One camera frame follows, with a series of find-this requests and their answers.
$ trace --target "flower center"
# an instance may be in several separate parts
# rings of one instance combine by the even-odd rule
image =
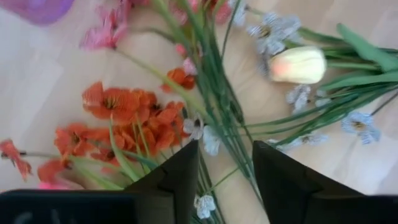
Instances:
[[[72,143],[78,144],[80,142],[80,138],[76,133],[72,134]]]
[[[112,98],[107,98],[103,101],[103,104],[106,109],[111,110],[115,108],[116,102]]]
[[[195,127],[200,127],[200,120],[199,120],[199,119],[196,119],[195,122],[193,123],[193,125],[194,125]]]
[[[364,131],[366,129],[366,125],[359,121],[353,121],[352,125],[357,131]]]
[[[269,37],[269,34],[271,34],[271,27],[267,25],[260,26],[259,38]]]

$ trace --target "white flower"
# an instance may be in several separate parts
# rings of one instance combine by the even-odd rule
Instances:
[[[276,13],[265,13],[261,25],[249,26],[249,35],[257,38],[257,52],[259,54],[268,51],[275,55],[285,49],[284,39],[297,38],[295,34],[300,28],[301,22],[297,16],[279,17]]]
[[[234,10],[235,5],[236,5],[237,0],[229,0],[228,1],[228,6]],[[241,1],[238,5],[238,8],[236,9],[235,15],[232,18],[232,22],[234,25],[237,27],[242,27],[244,25],[244,22],[246,20],[246,3],[244,1]]]
[[[196,196],[193,206],[197,209],[197,215],[200,219],[209,218],[210,212],[216,210],[214,198],[210,195]]]
[[[209,155],[217,156],[218,149],[221,145],[221,139],[209,125],[203,128],[203,143],[205,144],[205,151]]]
[[[199,113],[195,113],[193,119],[185,119],[183,123],[183,131],[191,134],[190,139],[199,140],[203,136],[204,123]]]
[[[294,139],[292,142],[288,144],[284,144],[282,146],[283,149],[291,149],[294,147],[302,146],[304,144],[309,144],[311,146],[317,146],[328,139],[328,136],[325,134],[317,134],[316,132],[312,132],[310,134],[304,134],[303,136]]]
[[[341,128],[347,133],[355,133],[360,136],[362,144],[380,140],[380,130],[374,127],[371,114],[352,111],[341,120]]]
[[[309,85],[298,85],[286,94],[286,102],[294,106],[293,114],[306,109],[311,88]]]

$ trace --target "cream tulip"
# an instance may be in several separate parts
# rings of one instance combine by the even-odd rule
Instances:
[[[313,84],[325,74],[326,58],[318,47],[296,47],[273,57],[269,66],[273,81]]]

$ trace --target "light blue flower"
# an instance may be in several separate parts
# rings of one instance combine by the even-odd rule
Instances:
[[[216,210],[214,198],[210,195],[196,196],[193,206],[197,209],[197,215],[200,219],[209,218],[210,212]]]
[[[203,143],[205,151],[211,156],[217,156],[218,149],[221,145],[221,138],[217,135],[212,127],[206,125],[203,128]]]
[[[270,55],[275,55],[285,49],[283,40],[298,41],[297,30],[300,26],[301,22],[297,16],[279,17],[274,12],[268,12],[263,15],[261,25],[249,26],[247,32],[257,38],[259,54],[267,51]]]
[[[303,136],[294,139],[292,142],[288,144],[279,146],[279,150],[286,151],[305,144],[308,144],[310,146],[317,146],[328,140],[328,138],[329,137],[326,134],[318,134],[316,132],[312,132],[310,134],[304,134]]]
[[[301,113],[307,108],[310,92],[309,85],[297,85],[286,94],[286,102],[294,106],[292,114]]]
[[[318,98],[315,100],[315,106],[316,107],[320,107],[323,105],[327,105],[328,103],[331,102],[330,98],[326,98],[328,94],[323,91],[323,90],[317,90],[317,93],[315,94],[315,96]]]
[[[354,133],[361,137],[362,144],[370,144],[380,140],[380,130],[373,126],[371,114],[352,111],[341,120],[341,128],[347,133]]]
[[[203,120],[199,113],[195,113],[193,119],[185,119],[183,122],[183,131],[187,134],[191,134],[191,140],[199,140],[203,136]]]

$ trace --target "beige surface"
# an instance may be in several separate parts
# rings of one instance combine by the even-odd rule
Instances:
[[[83,112],[80,99],[82,90],[97,80],[159,92],[160,81],[124,58],[105,50],[84,52],[77,48],[84,31],[98,22],[93,9],[100,2],[76,0],[64,19],[43,28],[28,25],[0,9],[0,139],[13,138],[19,148],[28,151],[56,152],[53,132],[57,125],[71,121],[98,123]],[[306,26],[331,34],[335,34],[335,24],[343,22],[375,44],[398,48],[396,0],[253,0],[251,5],[263,11],[298,14]],[[149,12],[138,11],[131,20],[135,26],[162,26],[161,19]],[[220,27],[220,37],[224,30]],[[165,72],[181,63],[173,47],[153,35],[130,36],[121,47]],[[284,93],[291,85],[270,83],[256,72],[252,42],[242,30],[233,29],[227,54],[226,70],[248,121],[288,115]],[[380,102],[363,111],[371,112]],[[377,115],[376,124],[383,131],[378,144],[362,146],[358,138],[343,134],[336,124],[326,128],[331,138],[326,144],[302,147],[290,155],[366,194],[398,193],[397,110],[395,102]],[[213,180],[234,169],[225,152],[207,158],[207,162]],[[34,178],[23,183],[10,162],[0,161],[1,189],[36,184]],[[217,193],[229,223],[267,222],[241,174],[233,175]]]

